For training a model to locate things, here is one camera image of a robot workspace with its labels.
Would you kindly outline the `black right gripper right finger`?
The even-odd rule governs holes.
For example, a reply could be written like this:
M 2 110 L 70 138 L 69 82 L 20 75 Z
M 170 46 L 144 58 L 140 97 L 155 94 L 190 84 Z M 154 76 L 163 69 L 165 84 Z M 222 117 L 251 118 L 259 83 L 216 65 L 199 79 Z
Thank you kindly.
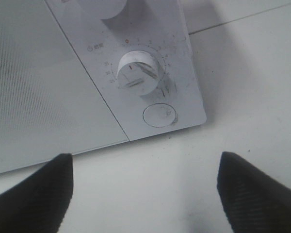
M 220 159 L 217 190 L 235 233 L 291 233 L 291 189 L 233 152 Z

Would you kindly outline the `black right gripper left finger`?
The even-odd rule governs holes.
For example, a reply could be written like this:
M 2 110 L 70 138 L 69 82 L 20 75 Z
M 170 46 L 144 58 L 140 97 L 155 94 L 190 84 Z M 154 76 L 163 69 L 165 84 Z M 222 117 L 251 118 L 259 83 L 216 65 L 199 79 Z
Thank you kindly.
M 0 194 L 0 233 L 56 233 L 73 195 L 71 154 L 60 154 Z

